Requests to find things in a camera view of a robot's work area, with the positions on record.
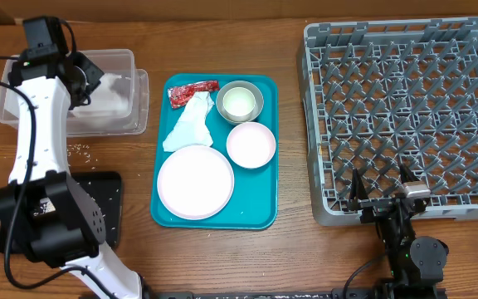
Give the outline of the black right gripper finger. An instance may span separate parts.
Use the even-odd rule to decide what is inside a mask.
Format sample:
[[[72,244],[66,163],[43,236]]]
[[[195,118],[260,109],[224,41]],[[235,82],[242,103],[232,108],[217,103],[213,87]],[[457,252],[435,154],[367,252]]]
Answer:
[[[368,193],[364,187],[361,174],[357,169],[353,169],[349,201],[354,202],[368,198]]]
[[[400,164],[398,167],[400,169],[400,178],[403,184],[419,181],[419,178],[405,164]]]

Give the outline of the red snack wrapper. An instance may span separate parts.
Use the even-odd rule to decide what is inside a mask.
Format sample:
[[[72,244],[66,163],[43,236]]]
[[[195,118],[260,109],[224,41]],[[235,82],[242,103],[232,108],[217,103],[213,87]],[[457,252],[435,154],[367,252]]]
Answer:
[[[185,106],[196,92],[214,92],[219,90],[218,81],[199,81],[184,86],[168,88],[168,98],[171,107],[175,110]]]

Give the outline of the pink small bowl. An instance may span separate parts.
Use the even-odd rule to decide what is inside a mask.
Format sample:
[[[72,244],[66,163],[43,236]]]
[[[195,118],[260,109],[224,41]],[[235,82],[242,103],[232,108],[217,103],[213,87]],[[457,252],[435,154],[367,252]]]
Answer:
[[[245,122],[232,129],[226,149],[235,164],[244,169],[258,169],[276,154],[276,138],[265,125]]]

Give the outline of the white napkin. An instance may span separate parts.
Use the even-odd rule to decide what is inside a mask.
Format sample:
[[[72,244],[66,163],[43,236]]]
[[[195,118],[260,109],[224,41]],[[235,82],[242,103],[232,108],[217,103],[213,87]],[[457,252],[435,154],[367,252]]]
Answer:
[[[91,103],[73,109],[76,118],[110,117],[125,114],[129,110],[130,79],[113,73],[105,73],[100,85],[91,94]]]
[[[213,140],[206,118],[213,106],[214,101],[208,91],[195,92],[163,142],[163,150],[175,152],[191,145],[211,146]]]

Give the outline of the pink round plate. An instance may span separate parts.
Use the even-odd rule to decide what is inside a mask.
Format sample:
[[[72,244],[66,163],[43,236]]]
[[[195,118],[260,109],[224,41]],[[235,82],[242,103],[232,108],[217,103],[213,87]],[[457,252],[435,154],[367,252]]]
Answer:
[[[204,145],[191,145],[172,153],[157,177],[163,206],[187,220],[202,220],[219,213],[231,199],[234,184],[227,158]]]

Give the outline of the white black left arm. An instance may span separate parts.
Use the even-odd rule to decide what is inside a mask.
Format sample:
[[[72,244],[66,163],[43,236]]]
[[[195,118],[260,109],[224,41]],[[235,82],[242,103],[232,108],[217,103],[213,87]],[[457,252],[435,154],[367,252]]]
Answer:
[[[153,298],[144,278],[106,242],[100,207],[67,162],[67,114],[91,103],[104,73],[66,39],[67,22],[35,17],[22,25],[27,49],[3,83],[19,107],[16,158],[0,188],[7,280],[27,290],[70,273],[99,298]]]

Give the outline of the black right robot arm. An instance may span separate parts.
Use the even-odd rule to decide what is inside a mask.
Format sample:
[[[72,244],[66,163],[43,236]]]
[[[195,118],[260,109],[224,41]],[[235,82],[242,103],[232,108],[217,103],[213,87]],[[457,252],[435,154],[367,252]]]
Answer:
[[[443,281],[449,247],[441,240],[418,237],[411,218],[426,210],[431,190],[405,165],[399,165],[401,187],[390,199],[373,201],[368,197],[362,177],[354,169],[349,209],[360,210],[360,222],[373,223],[383,241],[385,253],[365,263],[347,279],[342,298],[446,298],[438,289]],[[373,264],[388,260],[391,277],[379,279],[369,289],[351,289],[356,276]]]

